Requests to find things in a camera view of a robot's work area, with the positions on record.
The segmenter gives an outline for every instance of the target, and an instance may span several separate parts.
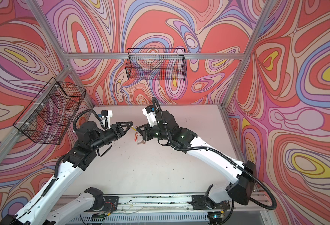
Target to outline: floor grate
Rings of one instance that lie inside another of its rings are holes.
[[[105,218],[91,219],[91,216],[81,215],[85,223],[139,223],[139,222],[199,222],[206,221],[207,212],[174,212],[174,213],[132,213],[132,214],[111,214]],[[80,216],[75,217],[68,223],[82,223]]]

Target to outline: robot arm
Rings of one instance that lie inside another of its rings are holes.
[[[82,114],[90,111],[98,117],[93,110],[85,110]],[[77,129],[76,122],[82,114],[77,115],[73,126],[78,140],[66,155],[59,158],[54,175],[16,215],[6,215],[0,225],[63,225],[79,213],[89,209],[98,211],[104,207],[103,192],[91,187],[77,199],[50,213],[66,189],[90,165],[96,157],[96,152],[99,156],[104,155],[99,154],[99,148],[121,138],[133,124],[132,122],[117,122],[104,131],[97,128],[95,122],[88,121]]]
[[[153,98],[153,105],[143,110],[149,123],[137,128],[142,134],[143,140],[149,141],[153,138],[167,140],[167,144],[174,150],[185,152],[204,161],[228,180],[228,185],[210,186],[204,197],[204,203],[208,208],[215,208],[225,200],[234,200],[242,205],[247,205],[255,182],[268,192],[273,202],[272,206],[256,203],[267,209],[276,208],[276,200],[269,189],[256,178],[256,165],[250,161],[243,163],[235,160],[210,146],[196,133],[181,128],[175,118],[168,111],[162,111],[156,98]]]

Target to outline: black cable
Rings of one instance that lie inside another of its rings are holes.
[[[109,124],[107,122],[107,116],[104,116],[104,120],[105,120],[105,129],[107,129],[109,127]]]
[[[62,160],[65,156],[66,156],[66,154],[63,155],[63,156],[61,156],[61,157],[57,160],[57,162],[56,162],[56,164],[55,164],[55,172],[54,172],[54,177],[55,177],[55,178],[57,178],[57,175],[59,175],[60,163],[61,163],[61,160]]]
[[[111,142],[111,146],[102,154],[102,155],[100,155],[100,152],[99,152],[99,150],[96,150],[97,151],[97,154],[98,154],[98,156],[100,156],[100,157],[103,157],[104,156],[104,154],[106,154],[109,150],[110,150],[110,148],[112,147],[112,142]]]
[[[32,207],[34,207],[42,198],[42,196],[40,196],[40,198],[27,210],[27,212],[25,212],[24,214],[22,214],[19,218],[16,218],[14,221],[12,221],[11,223],[9,223],[9,225],[13,224],[14,222],[18,221],[21,217],[23,217],[25,214],[29,214],[30,210],[32,209]]]
[[[87,224],[83,221],[83,219],[82,219],[82,217],[81,217],[81,214],[79,214],[79,216],[80,216],[80,218],[81,218],[81,221],[82,221],[85,225],[87,225]]]
[[[95,112],[94,110],[88,109],[88,110],[84,110],[84,111],[82,111],[82,112],[80,112],[79,114],[76,115],[74,121],[72,122],[72,128],[73,128],[74,131],[77,130],[77,127],[76,127],[76,123],[77,123],[77,121],[80,119],[80,117],[81,117],[82,115],[84,115],[84,114],[87,113],[87,112],[92,112],[92,113],[95,115],[95,117],[98,119],[98,121],[100,122],[101,127],[102,127],[104,130],[107,129],[107,127],[104,127],[104,124],[102,123],[101,119],[100,119],[99,116],[96,114],[96,112]]]
[[[50,181],[49,185],[45,188],[45,190],[41,194],[41,197],[43,197],[43,196],[45,196],[47,194],[47,192],[50,190],[50,188],[52,187],[52,185],[54,184],[55,181],[56,181],[56,179],[52,179]]]
[[[152,98],[152,102],[153,102],[153,104],[155,104],[155,105],[153,105],[154,110],[156,109],[156,107],[158,108],[157,110],[160,113],[160,116],[161,116],[161,119],[162,119],[162,122],[164,125],[164,129],[165,129],[166,138],[167,138],[167,141],[168,141],[168,144],[170,147],[172,147],[176,151],[207,150],[207,151],[212,151],[212,152],[220,155],[221,157],[226,159],[228,162],[230,162],[233,166],[235,166],[236,168],[241,170],[243,173],[245,173],[246,175],[251,177],[253,180],[255,180],[255,182],[257,182],[264,189],[264,191],[266,191],[266,193],[269,195],[272,204],[271,204],[271,206],[267,206],[265,204],[258,202],[257,200],[255,200],[253,198],[250,198],[250,201],[252,201],[253,203],[255,203],[265,209],[269,209],[269,210],[276,209],[276,206],[277,206],[276,199],[275,199],[274,195],[271,193],[271,191],[265,186],[265,184],[263,184],[258,178],[256,178],[253,174],[248,172],[246,169],[242,168],[240,165],[238,165],[237,163],[232,161],[229,157],[224,155],[222,152],[220,152],[216,149],[210,148],[210,147],[205,147],[205,146],[197,146],[197,147],[190,147],[190,148],[178,148],[178,147],[174,146],[174,144],[171,142],[170,134],[167,129],[167,122],[165,121],[165,118],[164,118],[162,110],[161,110],[161,106],[160,106],[158,100],[156,99],[156,97]]]
[[[22,214],[19,218],[15,219],[14,221],[12,221],[11,223],[9,223],[9,225],[13,224],[14,222],[18,221],[21,217],[23,217],[26,213]]]
[[[160,145],[162,145],[162,146],[169,146],[168,144],[162,144],[162,143],[160,143],[159,139],[157,140],[157,142],[158,142]]]
[[[225,218],[223,221],[221,221],[221,222],[220,222],[219,224],[217,224],[217,225],[222,225],[222,224],[226,223],[226,221],[228,221],[228,220],[230,219],[230,216],[232,215],[232,212],[234,211],[234,205],[235,205],[235,201],[232,200],[230,213],[226,216],[226,218]]]

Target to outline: psychedelic swirl pattern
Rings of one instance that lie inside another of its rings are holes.
[[[127,52],[184,47],[187,52],[244,52],[262,1],[44,1],[66,52]],[[185,81],[127,80],[126,60],[71,61],[94,104],[219,104],[238,65],[189,60]]]
[[[0,142],[23,109],[63,68],[24,2],[0,1]],[[0,164],[0,221],[16,213],[47,182],[55,157],[66,153],[75,139],[72,132],[59,146],[19,139]]]
[[[330,1],[277,2],[226,111],[279,224],[330,224]]]

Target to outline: black wire basket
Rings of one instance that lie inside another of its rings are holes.
[[[184,48],[128,48],[127,79],[185,80]]]
[[[60,144],[85,98],[86,90],[73,83],[59,81],[56,81],[53,87],[48,88],[51,88],[49,94],[38,104],[29,118],[24,123],[17,122],[32,102],[17,118],[13,126],[34,143]]]

